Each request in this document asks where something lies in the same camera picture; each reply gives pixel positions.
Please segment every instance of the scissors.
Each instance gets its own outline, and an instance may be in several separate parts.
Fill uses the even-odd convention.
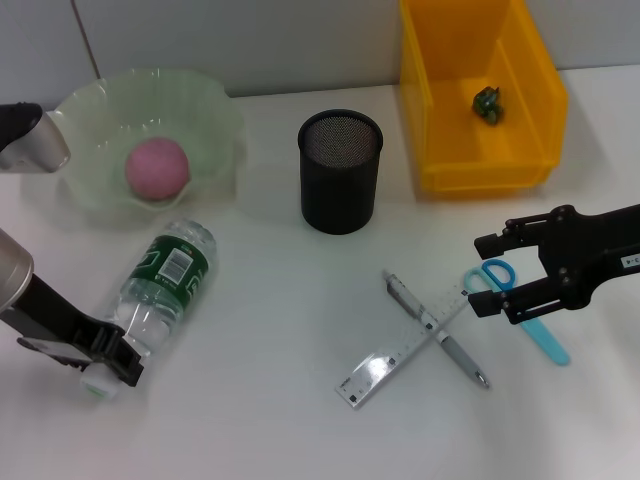
[[[501,281],[492,271],[491,267],[499,267],[507,272],[508,280]],[[504,292],[511,290],[516,284],[516,272],[507,262],[491,259],[482,264],[481,267],[475,267],[469,270],[464,276],[464,288],[471,293],[477,293],[478,290],[472,286],[472,279],[480,278],[494,292]],[[553,334],[547,330],[539,318],[532,318],[526,322],[519,324],[522,329],[527,332],[531,339],[536,342],[538,347],[557,365],[568,365],[571,361],[569,354],[562,345],[556,340]]]

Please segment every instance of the barcode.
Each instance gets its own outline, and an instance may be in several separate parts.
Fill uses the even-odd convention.
[[[184,278],[185,273],[187,273],[187,270],[189,270],[192,263],[193,258],[177,248],[174,248],[160,268],[158,275],[161,275],[167,280],[178,285]]]

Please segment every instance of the yellow plastic bin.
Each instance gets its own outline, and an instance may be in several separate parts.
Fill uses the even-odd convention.
[[[568,96],[524,0],[401,0],[401,90],[423,190],[498,194],[558,165]],[[500,87],[504,115],[471,108]]]

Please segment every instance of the plastic water bottle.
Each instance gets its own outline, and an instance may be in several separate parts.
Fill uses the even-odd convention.
[[[148,357],[162,348],[182,322],[215,259],[216,242],[206,228],[187,219],[170,223],[138,262],[105,320],[122,327],[124,338]],[[93,363],[84,371],[81,384],[96,395],[112,398],[120,381],[106,365]]]

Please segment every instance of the pink ball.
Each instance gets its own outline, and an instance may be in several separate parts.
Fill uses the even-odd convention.
[[[173,140],[150,138],[131,150],[125,175],[136,195],[145,200],[166,200],[189,182],[189,159]]]

